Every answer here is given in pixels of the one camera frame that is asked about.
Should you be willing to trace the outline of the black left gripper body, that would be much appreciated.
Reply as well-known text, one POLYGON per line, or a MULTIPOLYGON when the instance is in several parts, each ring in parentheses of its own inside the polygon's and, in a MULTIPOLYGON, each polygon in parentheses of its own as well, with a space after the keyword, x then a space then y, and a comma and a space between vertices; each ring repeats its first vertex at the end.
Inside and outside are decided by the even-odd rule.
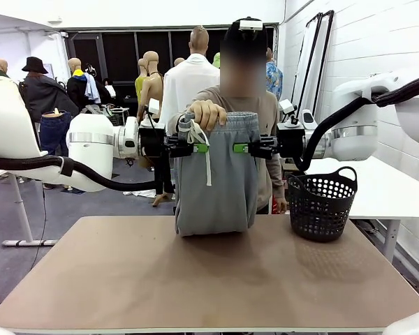
POLYGON ((158 158, 166 153, 166 132, 163 128, 138 129, 139 156, 158 158))

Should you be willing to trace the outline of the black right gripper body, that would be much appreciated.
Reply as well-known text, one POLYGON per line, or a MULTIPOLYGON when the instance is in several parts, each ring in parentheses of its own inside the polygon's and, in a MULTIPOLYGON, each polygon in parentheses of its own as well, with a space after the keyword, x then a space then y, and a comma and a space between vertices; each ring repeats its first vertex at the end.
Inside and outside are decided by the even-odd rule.
POLYGON ((303 128, 278 128, 278 152, 282 158, 300 158, 303 153, 303 128))

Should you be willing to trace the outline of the person's right hand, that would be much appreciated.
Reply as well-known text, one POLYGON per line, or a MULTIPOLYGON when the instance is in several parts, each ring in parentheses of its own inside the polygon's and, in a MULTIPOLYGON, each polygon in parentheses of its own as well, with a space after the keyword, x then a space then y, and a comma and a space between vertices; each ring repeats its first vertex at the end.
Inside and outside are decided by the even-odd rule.
POLYGON ((195 122, 205 131, 212 131, 217 124, 220 126, 226 124, 226 110, 211 100, 192 102, 189 112, 194 114, 195 122))

